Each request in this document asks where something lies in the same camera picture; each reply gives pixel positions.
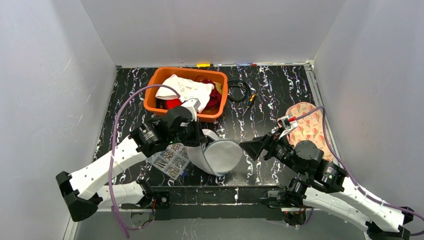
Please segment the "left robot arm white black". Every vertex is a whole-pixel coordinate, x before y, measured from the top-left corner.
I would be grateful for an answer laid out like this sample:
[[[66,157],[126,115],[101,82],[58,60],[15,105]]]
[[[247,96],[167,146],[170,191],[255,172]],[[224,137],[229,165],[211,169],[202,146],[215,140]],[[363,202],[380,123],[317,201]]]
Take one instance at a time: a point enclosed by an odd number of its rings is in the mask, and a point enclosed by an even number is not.
[[[88,166],[56,177],[61,195],[73,221],[80,222],[91,217],[99,208],[114,203],[134,204],[142,208],[167,208],[169,197],[164,191],[154,191],[144,180],[127,184],[107,183],[129,167],[146,161],[169,145],[181,143],[186,147],[201,149],[207,142],[200,120],[193,106],[177,106],[162,117],[155,117],[135,128],[120,144]]]

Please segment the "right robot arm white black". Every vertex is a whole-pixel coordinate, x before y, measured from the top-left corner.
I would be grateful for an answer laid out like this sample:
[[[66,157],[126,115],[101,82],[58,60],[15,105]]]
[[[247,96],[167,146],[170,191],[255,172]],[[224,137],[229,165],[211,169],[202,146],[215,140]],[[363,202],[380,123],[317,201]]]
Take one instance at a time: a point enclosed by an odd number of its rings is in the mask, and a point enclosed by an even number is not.
[[[254,160],[266,151],[264,159],[275,158],[306,177],[293,178],[282,196],[271,198],[272,204],[318,208],[355,225],[372,240],[408,240],[412,236],[404,226],[414,218],[411,208],[391,208],[371,193],[361,192],[346,170],[323,159],[324,152],[312,141],[292,145],[286,137],[268,133],[239,145]]]

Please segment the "peach print mesh laundry bag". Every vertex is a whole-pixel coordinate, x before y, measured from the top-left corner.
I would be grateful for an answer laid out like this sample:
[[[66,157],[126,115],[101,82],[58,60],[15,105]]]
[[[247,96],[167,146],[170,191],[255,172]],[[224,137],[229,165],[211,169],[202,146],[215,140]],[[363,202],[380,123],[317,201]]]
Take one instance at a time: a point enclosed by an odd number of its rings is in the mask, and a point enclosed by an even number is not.
[[[308,102],[299,102],[291,106],[285,115],[293,117],[300,117],[313,109],[316,106]],[[287,140],[291,145],[296,145],[300,141],[309,140],[313,142],[319,149],[324,152],[323,159],[332,162],[335,157],[330,152],[330,149],[326,143],[323,128],[323,113],[321,110],[317,110],[310,115],[297,120],[298,127],[289,133]]]

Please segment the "white bra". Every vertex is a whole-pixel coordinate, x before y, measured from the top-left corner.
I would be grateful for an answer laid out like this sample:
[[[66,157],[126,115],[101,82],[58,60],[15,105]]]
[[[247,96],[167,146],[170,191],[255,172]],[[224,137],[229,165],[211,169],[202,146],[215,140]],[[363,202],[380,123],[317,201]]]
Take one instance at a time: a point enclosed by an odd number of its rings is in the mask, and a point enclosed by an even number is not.
[[[210,93],[214,88],[210,83],[205,84],[196,82],[191,79],[178,77],[175,74],[167,78],[162,85],[169,86],[176,90],[184,100],[198,99],[200,101],[200,106],[197,110],[198,113],[201,113],[206,108],[210,100]],[[161,100],[180,99],[174,91],[163,86],[157,90],[155,97]]]

